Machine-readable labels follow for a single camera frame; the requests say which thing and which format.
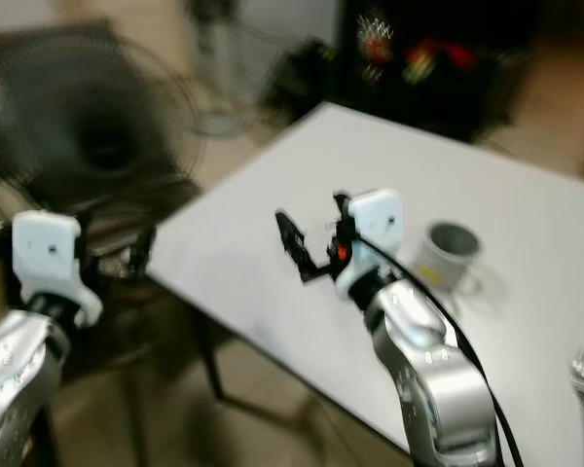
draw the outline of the white table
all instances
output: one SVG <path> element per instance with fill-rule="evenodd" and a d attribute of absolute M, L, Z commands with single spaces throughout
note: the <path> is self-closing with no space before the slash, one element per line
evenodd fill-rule
<path fill-rule="evenodd" d="M 457 220 L 484 242 L 458 320 L 527 466 L 578 466 L 567 363 L 584 344 L 584 184 L 405 126 L 324 105 L 264 155 L 160 227 L 149 273 L 407 448 L 391 379 L 360 312 L 329 279 L 303 286 L 274 211 L 335 219 L 334 191 L 396 188 L 407 260 L 424 226 Z"/>

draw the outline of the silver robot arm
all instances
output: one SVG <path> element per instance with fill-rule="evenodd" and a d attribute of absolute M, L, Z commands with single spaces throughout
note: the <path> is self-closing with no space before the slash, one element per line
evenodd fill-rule
<path fill-rule="evenodd" d="M 338 294 L 363 311 L 377 356 L 394 380 L 416 466 L 495 465 L 495 412 L 485 379 L 448 343 L 450 324 L 432 301 L 359 239 L 395 253 L 403 236 L 398 194 L 377 190 L 335 200 L 342 219 L 327 249 L 330 263 L 320 268 L 303 234 L 285 213 L 276 214 L 284 249 L 303 281 L 329 274 Z"/>
<path fill-rule="evenodd" d="M 101 302 L 80 278 L 72 218 L 28 211 L 13 223 L 13 268 L 25 309 L 0 320 L 0 467 L 17 467 L 35 416 L 58 388 L 69 334 L 90 326 Z"/>

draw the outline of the tiled floor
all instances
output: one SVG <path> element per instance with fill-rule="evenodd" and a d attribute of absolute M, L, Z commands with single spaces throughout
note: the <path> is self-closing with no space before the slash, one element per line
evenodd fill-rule
<path fill-rule="evenodd" d="M 233 139 L 209 141 L 198 180 L 206 189 L 220 183 L 259 154 L 268 133 L 256 127 Z M 576 176 L 584 157 L 584 47 L 541 45 L 515 124 L 488 134 L 480 145 Z M 183 336 L 190 340 L 188 329 Z M 187 345 L 184 351 L 195 353 Z M 409 465 L 397 449 L 246 344 L 226 338 L 217 348 L 227 391 L 259 411 L 215 404 L 199 359 L 172 382 L 156 372 L 152 361 L 145 362 L 131 370 L 143 417 L 143 436 L 135 442 L 125 371 L 88 377 L 55 398 L 64 466 Z M 139 451 L 147 462 L 139 461 Z"/>

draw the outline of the white wall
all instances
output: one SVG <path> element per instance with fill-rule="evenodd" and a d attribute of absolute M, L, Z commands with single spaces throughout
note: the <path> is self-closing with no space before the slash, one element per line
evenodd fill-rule
<path fill-rule="evenodd" d="M 318 37 L 334 45 L 344 0 L 238 0 L 243 22 L 277 37 Z"/>
<path fill-rule="evenodd" d="M 54 0 L 0 0 L 0 31 L 57 22 Z"/>

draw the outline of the black cable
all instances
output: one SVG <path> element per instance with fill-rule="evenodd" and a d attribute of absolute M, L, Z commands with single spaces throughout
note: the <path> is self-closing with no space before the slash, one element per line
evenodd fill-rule
<path fill-rule="evenodd" d="M 513 435 L 512 430 L 510 429 L 510 425 L 508 424 L 508 419 L 506 418 L 506 415 L 504 414 L 502 407 L 500 406 L 499 402 L 497 402 L 497 399 L 495 398 L 495 395 L 493 394 L 493 391 L 491 390 L 491 387 L 489 386 L 489 382 L 487 381 L 487 376 L 485 375 L 485 372 L 483 370 L 483 366 L 480 363 L 480 359 L 478 358 L 478 355 L 476 355 L 474 348 L 472 347 L 471 343 L 469 342 L 469 340 L 467 339 L 465 334 L 462 332 L 462 330 L 460 329 L 460 327 L 456 323 L 455 319 L 441 305 L 441 303 L 435 298 L 435 296 L 430 292 L 430 290 L 428 290 L 428 288 L 417 277 L 415 277 L 408 269 L 406 269 L 404 266 L 402 266 L 400 263 L 398 263 L 390 254 L 386 253 L 381 248 L 379 248 L 378 246 L 373 244 L 371 241 L 367 240 L 366 238 L 364 238 L 363 236 L 361 236 L 359 234 L 357 235 L 357 239 L 361 243 L 363 243 L 364 245 L 366 245 L 370 249 L 372 249 L 375 253 L 377 253 L 379 256 L 381 256 L 384 260 L 388 261 L 390 264 L 392 264 L 393 266 L 398 268 L 399 271 L 402 273 L 402 275 L 406 279 L 408 279 L 411 283 L 413 283 L 413 285 L 415 287 L 420 289 L 421 292 L 424 293 L 425 296 L 428 297 L 428 299 L 432 301 L 432 303 L 437 307 L 437 309 L 439 309 L 439 311 L 446 317 L 446 319 L 448 320 L 450 325 L 455 329 L 456 341 L 458 343 L 458 348 L 461 349 L 461 351 L 463 352 L 465 357 L 467 357 L 472 362 L 474 367 L 476 367 L 476 369 L 480 372 L 483 379 L 485 380 L 485 383 L 487 384 L 487 388 L 489 389 L 489 392 L 491 393 L 491 397 L 493 399 L 493 407 L 495 409 L 495 413 L 497 414 L 497 418 L 499 419 L 499 424 L 501 425 L 502 430 L 504 432 L 504 436 L 506 437 L 506 442 L 508 443 L 508 447 L 510 448 L 510 453 L 511 453 L 513 460 L 515 462 L 515 466 L 516 467 L 524 467 L 524 461 L 519 453 L 517 441 L 515 440 L 515 436 Z M 503 460 L 502 460 L 502 456 L 501 456 L 501 445 L 499 444 L 499 437 L 497 437 L 497 452 L 498 452 L 499 461 L 501 464 L 503 464 Z"/>

